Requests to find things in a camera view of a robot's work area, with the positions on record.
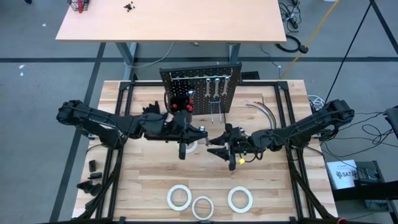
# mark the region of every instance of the tabletop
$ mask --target tabletop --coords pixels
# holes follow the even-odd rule
[[[104,83],[98,109],[114,113],[118,90],[121,81],[106,81]],[[311,114],[307,93],[303,80],[289,80],[289,91],[296,120]],[[281,91],[285,119],[289,124],[289,116],[284,93]],[[162,86],[135,86],[133,89],[130,114],[141,114],[142,107],[159,101],[161,111],[165,111],[164,87]],[[245,104],[253,101],[262,101],[275,114],[277,125],[280,126],[275,91],[273,86],[237,86],[230,113],[226,114],[226,122],[233,126],[243,127],[248,132],[270,128],[264,114]],[[122,109],[126,104],[123,99]],[[220,124],[215,116],[214,124],[210,115],[193,117],[192,124],[196,127],[205,126],[209,138],[221,135],[224,123]],[[99,140],[90,141],[90,145],[99,144]],[[310,147],[320,150],[319,142],[312,139]],[[86,156],[81,181],[86,181],[90,175],[88,162],[95,159],[98,172],[103,171],[107,150],[96,147]],[[323,157],[315,151],[304,150],[305,167],[308,174],[310,188],[319,201],[334,216],[337,216],[335,201],[326,173]],[[215,206],[211,217],[213,221],[287,221],[296,216],[292,186],[286,152],[266,150],[261,161],[237,165],[236,170],[228,170],[228,163],[206,151],[204,141],[199,141],[197,149],[187,154],[186,159],[178,159],[178,145],[176,142],[147,141],[146,139],[128,140],[124,147],[123,163],[119,180],[114,218],[124,216],[127,220],[142,221],[196,221],[192,215],[192,208],[176,212],[166,201],[167,192],[177,184],[186,185],[192,192],[192,200],[199,196],[209,197]],[[236,187],[243,186],[251,191],[254,202],[246,213],[235,213],[227,203],[228,192]],[[305,216],[308,210],[304,193],[300,195]],[[108,190],[105,200],[104,213],[107,214],[111,190]],[[84,212],[85,203],[92,196],[78,191],[73,216]],[[185,203],[186,195],[177,192],[173,200],[177,206]],[[244,195],[234,196],[236,206],[245,206]],[[197,204],[199,216],[205,217],[208,206],[205,202]]]
[[[57,40],[284,42],[277,0],[90,1],[69,8]]]

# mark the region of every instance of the gray floor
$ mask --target gray floor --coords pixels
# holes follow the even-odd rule
[[[27,5],[23,0],[0,1],[0,59],[2,58],[59,58],[96,57],[99,43],[71,43],[54,40],[67,10],[66,1],[34,0]],[[356,28],[366,10],[368,1],[341,1],[325,22],[320,33],[310,45],[304,57],[342,57],[349,46]],[[395,38],[398,39],[398,22],[395,0],[377,0],[377,5]],[[295,34],[306,42],[327,12],[331,3],[321,0],[303,1],[303,22]],[[139,58],[162,57],[170,43],[140,44]],[[274,57],[294,57],[274,45],[264,45]],[[200,43],[194,47],[188,43],[176,44],[169,57],[227,57],[225,44]],[[243,44],[241,57],[266,57],[259,44]],[[396,57],[389,39],[371,8],[363,28],[351,49],[350,57]],[[112,43],[106,45],[104,57],[120,57]],[[159,79],[159,68],[215,65],[225,62],[167,62],[137,70],[143,80]],[[276,62],[286,69],[288,62]],[[83,99],[94,63],[0,63],[0,220],[2,223],[47,222],[52,211],[74,130],[58,124],[57,108],[62,102]],[[288,79],[304,79],[309,94],[326,97],[340,63],[297,62],[286,76]],[[243,62],[243,71],[258,71],[262,79],[277,79],[277,70],[269,62]],[[91,106],[98,104],[104,80],[120,80],[122,63],[102,63],[91,99]],[[384,111],[398,105],[397,62],[347,62],[344,64],[331,99],[348,102],[357,112]],[[384,118],[373,119],[369,124],[387,130]],[[365,136],[361,125],[342,131],[339,136]],[[386,142],[397,144],[393,136]],[[82,139],[73,168],[70,185],[63,205],[61,220],[68,220],[75,202],[88,141]],[[361,140],[333,140],[329,148],[336,154],[348,154],[371,142]],[[381,145],[347,159],[356,161],[377,160],[386,180],[397,180],[396,158],[398,151]],[[336,159],[326,155],[327,161]],[[372,213],[361,202],[338,202],[340,216],[353,218]],[[376,213],[357,219],[366,222],[392,223],[388,213]]]

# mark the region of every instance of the wrench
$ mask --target wrench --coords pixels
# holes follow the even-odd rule
[[[206,94],[205,94],[205,97],[210,97],[209,89],[210,89],[210,79],[207,78],[206,79]]]
[[[216,88],[214,89],[214,95],[213,95],[213,97],[214,98],[216,98],[216,97],[219,97],[218,96],[218,84],[219,84],[219,82],[220,82],[220,79],[219,78],[216,78]]]
[[[226,77],[224,80],[224,88],[223,88],[223,93],[222,93],[223,96],[226,96],[226,89],[228,87],[228,82],[229,82],[229,77]]]

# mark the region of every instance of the wooden desk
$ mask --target wooden desk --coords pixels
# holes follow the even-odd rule
[[[57,40],[282,42],[285,31],[277,0],[90,1],[71,8]]]
[[[116,106],[120,81],[105,82],[99,100],[98,108],[113,113]],[[295,119],[300,120],[310,115],[307,93],[302,80],[289,81],[289,90],[294,108]],[[164,88],[134,87],[131,114],[140,114],[143,106],[159,101],[165,111],[163,100]],[[241,126],[246,131],[269,128],[269,122],[264,114],[255,108],[245,107],[246,103],[261,101],[264,97],[266,105],[276,116],[279,115],[275,102],[273,87],[268,86],[239,86],[233,100],[228,123]],[[194,126],[206,126],[209,137],[217,137],[224,130],[224,124],[211,124],[210,115],[193,117]],[[99,141],[91,141],[90,146]],[[320,150],[319,142],[312,140],[311,147]],[[106,149],[93,148],[86,157],[81,181],[89,176],[88,161],[95,159],[98,171],[102,171],[106,159]],[[328,211],[337,216],[335,202],[330,188],[325,162],[319,153],[311,150],[304,151],[310,187],[319,201]],[[193,200],[201,195],[212,199],[215,205],[213,221],[287,221],[295,216],[294,198],[287,167],[285,150],[279,152],[266,151],[261,161],[238,165],[234,172],[228,170],[228,163],[206,151],[203,141],[193,154],[187,154],[184,161],[178,159],[178,147],[175,142],[164,143],[146,141],[145,139],[128,140],[124,148],[121,178],[119,181],[115,218],[127,217],[127,220],[195,220],[192,208],[189,206],[182,212],[173,211],[166,202],[166,195],[173,185],[186,185],[193,194]],[[227,204],[230,189],[236,186],[248,188],[253,197],[252,209],[247,213],[235,213]],[[104,214],[107,214],[111,190],[108,190]],[[308,216],[305,197],[300,190],[304,214]],[[237,197],[237,205],[245,199]],[[73,216],[84,211],[85,203],[92,199],[89,194],[78,191]],[[174,195],[177,205],[185,202],[181,194]],[[198,204],[199,215],[205,215],[206,204]]]

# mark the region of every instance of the roll of tape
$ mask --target roll of tape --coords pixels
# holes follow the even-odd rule
[[[209,214],[208,216],[206,216],[206,217],[199,217],[198,214],[197,214],[196,211],[195,211],[195,205],[197,204],[197,202],[198,202],[200,199],[207,200],[207,201],[210,203],[210,207],[211,207],[210,214]],[[201,220],[201,221],[207,220],[207,219],[209,219],[209,218],[213,215],[213,213],[214,213],[214,204],[213,204],[213,202],[210,200],[210,198],[208,198],[208,197],[206,197],[206,196],[200,196],[200,197],[196,198],[196,199],[193,201],[193,203],[192,203],[192,213],[193,213],[193,216],[194,216],[195,218],[197,218],[197,219],[199,219],[199,220]]]
[[[234,203],[232,202],[232,196],[235,194],[237,191],[242,191],[248,196],[248,204],[244,208],[237,208]],[[250,193],[250,191],[244,187],[234,187],[232,190],[229,191],[228,194],[228,205],[231,207],[232,210],[238,213],[245,213],[249,211],[249,209],[253,205],[253,197]]]
[[[179,207],[175,206],[172,202],[172,194],[173,194],[174,190],[177,190],[177,189],[181,189],[187,193],[187,202],[185,202],[184,205],[179,206]],[[175,210],[175,211],[185,210],[191,204],[191,201],[192,201],[191,191],[188,189],[188,187],[186,187],[184,185],[175,185],[172,188],[170,188],[169,192],[167,192],[167,203],[170,206],[170,208],[172,208],[172,210]]]

